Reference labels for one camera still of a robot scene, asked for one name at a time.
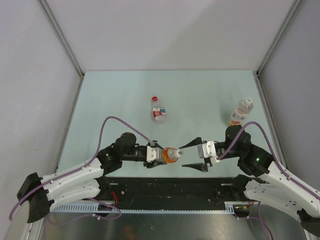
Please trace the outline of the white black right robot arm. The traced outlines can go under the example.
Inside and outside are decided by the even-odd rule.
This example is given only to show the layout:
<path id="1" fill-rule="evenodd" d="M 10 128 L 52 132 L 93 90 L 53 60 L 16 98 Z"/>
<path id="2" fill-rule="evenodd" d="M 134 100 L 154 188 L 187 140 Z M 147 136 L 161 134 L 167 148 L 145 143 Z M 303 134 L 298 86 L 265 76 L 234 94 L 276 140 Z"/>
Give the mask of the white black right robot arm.
<path id="1" fill-rule="evenodd" d="M 273 207 L 300 223 L 302 228 L 314 236 L 320 235 L 320 192 L 295 176 L 277 159 L 274 150 L 269 151 L 253 144 L 251 135 L 245 131 L 249 125 L 229 126 L 225 140 L 203 141 L 193 139 L 184 148 L 197 147 L 198 156 L 204 163 L 188 164 L 189 168 L 207 172 L 213 163 L 237 158 L 237 166 L 244 173 L 239 174 L 230 188 L 231 196 L 242 201 L 255 200 Z"/>

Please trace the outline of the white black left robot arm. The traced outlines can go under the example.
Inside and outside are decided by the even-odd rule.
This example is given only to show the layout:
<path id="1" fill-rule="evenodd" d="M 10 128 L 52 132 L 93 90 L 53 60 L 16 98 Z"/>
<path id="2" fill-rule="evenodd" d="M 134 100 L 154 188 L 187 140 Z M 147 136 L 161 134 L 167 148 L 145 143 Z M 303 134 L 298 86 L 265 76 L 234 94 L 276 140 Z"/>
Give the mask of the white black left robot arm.
<path id="1" fill-rule="evenodd" d="M 136 141 L 133 133 L 125 132 L 91 160 L 60 173 L 29 174 L 17 192 L 19 204 L 29 205 L 26 222 L 37 222 L 55 208 L 77 200 L 107 199 L 111 188 L 106 175 L 120 169 L 124 161 L 142 162 L 146 168 L 160 165 L 163 148 L 157 141 L 147 145 Z"/>

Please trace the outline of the red bottle cap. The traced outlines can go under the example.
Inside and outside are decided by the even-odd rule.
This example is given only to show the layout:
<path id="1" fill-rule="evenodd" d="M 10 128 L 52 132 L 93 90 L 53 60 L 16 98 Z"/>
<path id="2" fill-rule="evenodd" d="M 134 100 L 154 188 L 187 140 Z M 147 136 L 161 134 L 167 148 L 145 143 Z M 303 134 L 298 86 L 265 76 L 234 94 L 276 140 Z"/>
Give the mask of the red bottle cap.
<path id="1" fill-rule="evenodd" d="M 157 102 L 158 101 L 158 97 L 157 96 L 153 96 L 151 99 L 153 102 Z"/>

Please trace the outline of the large white bottle cap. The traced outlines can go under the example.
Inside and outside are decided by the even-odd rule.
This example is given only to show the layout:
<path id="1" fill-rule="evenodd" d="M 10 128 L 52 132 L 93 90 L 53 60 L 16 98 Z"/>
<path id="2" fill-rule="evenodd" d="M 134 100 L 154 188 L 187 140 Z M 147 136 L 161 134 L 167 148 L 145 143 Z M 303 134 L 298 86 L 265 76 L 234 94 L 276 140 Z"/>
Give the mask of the large white bottle cap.
<path id="1" fill-rule="evenodd" d="M 251 99 L 250 97 L 248 97 L 248 98 L 245 99 L 245 104 L 246 104 L 246 105 L 250 105 L 250 104 L 252 104 L 252 103 L 253 103 L 253 101 L 252 101 L 252 99 Z"/>

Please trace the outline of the white green fruit tea bottle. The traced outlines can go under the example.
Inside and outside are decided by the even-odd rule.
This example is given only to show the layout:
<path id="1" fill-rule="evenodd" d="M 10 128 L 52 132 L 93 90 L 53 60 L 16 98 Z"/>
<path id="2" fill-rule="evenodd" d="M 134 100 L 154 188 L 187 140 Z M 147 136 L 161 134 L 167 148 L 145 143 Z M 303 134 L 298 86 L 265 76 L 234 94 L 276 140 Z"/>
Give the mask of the white green fruit tea bottle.
<path id="1" fill-rule="evenodd" d="M 227 123 L 228 126 L 238 126 L 238 125 L 242 126 L 246 122 L 249 114 L 254 108 L 254 105 L 253 105 L 253 102 L 252 104 L 247 105 L 245 103 L 245 99 L 241 99 L 237 103 L 234 111 L 232 112 L 228 120 L 228 123 Z"/>

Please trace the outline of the orange label tea bottle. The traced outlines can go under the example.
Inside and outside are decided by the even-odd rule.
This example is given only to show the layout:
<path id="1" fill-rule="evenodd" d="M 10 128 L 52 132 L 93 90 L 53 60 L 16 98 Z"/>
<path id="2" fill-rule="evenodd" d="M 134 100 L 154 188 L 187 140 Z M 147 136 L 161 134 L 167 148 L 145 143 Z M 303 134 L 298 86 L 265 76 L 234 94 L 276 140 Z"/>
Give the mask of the orange label tea bottle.
<path id="1" fill-rule="evenodd" d="M 180 158 L 177 158 L 175 156 L 175 150 L 177 150 L 177 148 L 172 148 L 172 147 L 166 147 L 163 149 L 162 152 L 162 157 L 163 157 L 163 162 L 166 164 L 173 164 L 175 162 L 177 162 Z"/>

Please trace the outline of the small white bottle cap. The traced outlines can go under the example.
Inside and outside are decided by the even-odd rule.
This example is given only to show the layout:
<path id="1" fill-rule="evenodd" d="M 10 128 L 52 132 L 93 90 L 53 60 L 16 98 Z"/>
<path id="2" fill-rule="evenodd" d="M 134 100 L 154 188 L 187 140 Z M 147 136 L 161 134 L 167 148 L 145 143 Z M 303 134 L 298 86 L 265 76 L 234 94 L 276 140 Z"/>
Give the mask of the small white bottle cap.
<path id="1" fill-rule="evenodd" d="M 180 158 L 183 155 L 183 151 L 181 149 L 176 149 L 174 155 L 176 158 Z"/>

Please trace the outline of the clear red label water bottle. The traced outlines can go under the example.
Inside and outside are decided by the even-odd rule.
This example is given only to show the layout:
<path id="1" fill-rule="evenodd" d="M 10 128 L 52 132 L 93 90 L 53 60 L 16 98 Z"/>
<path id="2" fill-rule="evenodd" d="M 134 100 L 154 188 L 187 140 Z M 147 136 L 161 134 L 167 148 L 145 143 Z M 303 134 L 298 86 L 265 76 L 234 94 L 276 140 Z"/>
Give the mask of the clear red label water bottle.
<path id="1" fill-rule="evenodd" d="M 167 119 L 167 113 L 163 103 L 159 100 L 159 98 L 158 101 L 151 100 L 151 108 L 153 119 L 158 123 L 164 123 Z"/>

